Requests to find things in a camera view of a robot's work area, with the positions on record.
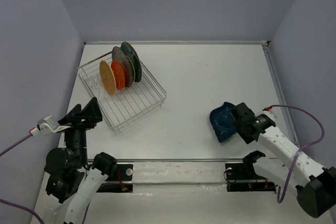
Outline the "dark blue leaf dish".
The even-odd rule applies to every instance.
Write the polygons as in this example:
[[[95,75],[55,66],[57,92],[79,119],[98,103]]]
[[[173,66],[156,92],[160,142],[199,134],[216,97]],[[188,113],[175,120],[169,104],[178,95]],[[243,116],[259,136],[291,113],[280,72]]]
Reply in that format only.
[[[234,107],[234,104],[224,102],[223,105],[215,108],[209,114],[209,122],[215,132],[217,140],[220,143],[225,142],[237,133],[232,128],[232,117],[229,113]]]

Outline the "woven bamboo plate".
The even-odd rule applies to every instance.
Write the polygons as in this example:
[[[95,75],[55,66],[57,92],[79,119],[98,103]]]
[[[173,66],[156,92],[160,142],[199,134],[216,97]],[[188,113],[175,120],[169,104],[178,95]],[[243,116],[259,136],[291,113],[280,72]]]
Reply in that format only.
[[[106,92],[109,95],[114,95],[117,89],[114,73],[105,60],[102,60],[100,62],[99,73],[102,85]]]

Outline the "orange plate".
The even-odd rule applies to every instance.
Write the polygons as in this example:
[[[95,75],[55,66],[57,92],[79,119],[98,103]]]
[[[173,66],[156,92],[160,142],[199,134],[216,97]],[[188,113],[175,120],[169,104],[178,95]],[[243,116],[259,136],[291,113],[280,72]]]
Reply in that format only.
[[[122,64],[117,60],[114,60],[111,63],[111,69],[113,71],[115,80],[116,80],[116,87],[118,90],[122,90],[125,88],[125,73],[122,67]]]

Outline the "grey deer plate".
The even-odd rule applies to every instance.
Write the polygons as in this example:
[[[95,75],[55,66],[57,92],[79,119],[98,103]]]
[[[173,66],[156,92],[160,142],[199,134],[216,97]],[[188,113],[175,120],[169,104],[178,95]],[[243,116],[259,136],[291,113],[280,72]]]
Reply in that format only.
[[[133,84],[134,75],[132,63],[129,58],[124,54],[120,47],[114,46],[112,49],[112,60],[117,60],[122,64],[125,73],[125,87],[129,88]]]

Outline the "cream patterned small plate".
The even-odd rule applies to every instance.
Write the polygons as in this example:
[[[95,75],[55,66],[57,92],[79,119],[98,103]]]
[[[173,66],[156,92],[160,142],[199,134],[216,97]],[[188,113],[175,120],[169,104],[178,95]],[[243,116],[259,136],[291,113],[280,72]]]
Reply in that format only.
[[[134,75],[134,82],[137,82],[138,80],[138,65],[135,63],[133,57],[129,56],[128,57],[130,62],[132,63],[132,69],[133,69],[133,75]]]

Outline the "teal glazed plate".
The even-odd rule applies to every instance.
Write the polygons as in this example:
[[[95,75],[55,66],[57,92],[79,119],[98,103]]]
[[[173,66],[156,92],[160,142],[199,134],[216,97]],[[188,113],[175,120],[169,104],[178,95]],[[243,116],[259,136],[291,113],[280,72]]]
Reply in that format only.
[[[142,79],[142,67],[140,58],[135,49],[126,41],[122,42],[121,50],[131,60],[135,71],[135,82],[140,82]]]

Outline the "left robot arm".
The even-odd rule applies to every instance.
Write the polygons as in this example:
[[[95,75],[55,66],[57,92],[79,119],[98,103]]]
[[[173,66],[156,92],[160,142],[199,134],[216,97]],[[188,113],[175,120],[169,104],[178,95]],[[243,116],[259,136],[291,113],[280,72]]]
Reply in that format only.
[[[97,98],[85,107],[77,104],[61,120],[51,115],[41,119],[43,135],[63,133],[65,147],[53,148],[46,157],[47,203],[44,223],[81,223],[87,206],[106,179],[115,176],[117,160],[101,152],[91,165],[87,157],[86,132],[102,121]]]

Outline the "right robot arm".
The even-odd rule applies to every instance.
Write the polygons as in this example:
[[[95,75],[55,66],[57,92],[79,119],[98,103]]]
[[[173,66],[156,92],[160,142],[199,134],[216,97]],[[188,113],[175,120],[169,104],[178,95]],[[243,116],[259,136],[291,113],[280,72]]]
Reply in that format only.
[[[230,110],[233,125],[239,136],[249,144],[253,141],[271,151],[289,170],[284,181],[272,180],[278,184],[277,202],[283,202],[290,178],[296,180],[294,190],[301,209],[312,218],[319,218],[335,206],[335,167],[326,168],[311,159],[304,150],[321,142],[325,130],[321,129],[318,140],[298,148],[277,126],[272,106],[265,107],[259,115],[240,103]]]

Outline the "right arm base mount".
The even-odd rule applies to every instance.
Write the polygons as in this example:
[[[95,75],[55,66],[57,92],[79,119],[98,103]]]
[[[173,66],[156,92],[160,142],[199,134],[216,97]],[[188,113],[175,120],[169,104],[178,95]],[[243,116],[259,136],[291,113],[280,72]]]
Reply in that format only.
[[[245,163],[225,164],[224,180],[229,193],[235,192],[276,192],[277,185],[255,173],[253,165]]]

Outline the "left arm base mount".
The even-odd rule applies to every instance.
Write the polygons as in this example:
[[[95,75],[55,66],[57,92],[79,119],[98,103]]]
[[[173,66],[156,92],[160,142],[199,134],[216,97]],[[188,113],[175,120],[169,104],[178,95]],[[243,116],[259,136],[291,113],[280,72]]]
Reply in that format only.
[[[117,169],[97,190],[98,193],[132,193],[133,164],[118,163]]]

